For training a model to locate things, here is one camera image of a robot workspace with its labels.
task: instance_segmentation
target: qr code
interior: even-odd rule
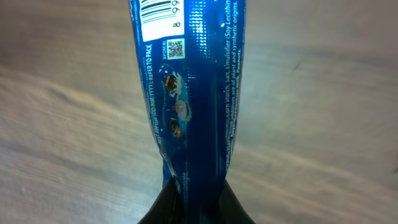
[[[185,58],[185,39],[173,39],[167,41],[167,59]]]

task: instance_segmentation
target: barcode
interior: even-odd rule
[[[167,59],[185,58],[185,39],[167,40]]]
[[[144,42],[184,35],[184,0],[140,0]]]

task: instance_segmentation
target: snack package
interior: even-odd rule
[[[130,0],[154,139],[186,217],[218,203],[236,136],[245,0]]]

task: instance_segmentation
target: shiny blue plastic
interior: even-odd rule
[[[193,217],[217,202],[233,153],[246,1],[130,3],[149,122],[164,158],[164,183],[172,176]],[[182,12],[183,19],[175,19]]]

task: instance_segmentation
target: wooden surface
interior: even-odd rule
[[[249,0],[227,179],[257,223],[398,222],[396,1]],[[160,191],[127,1],[0,0],[0,223],[136,223]]]

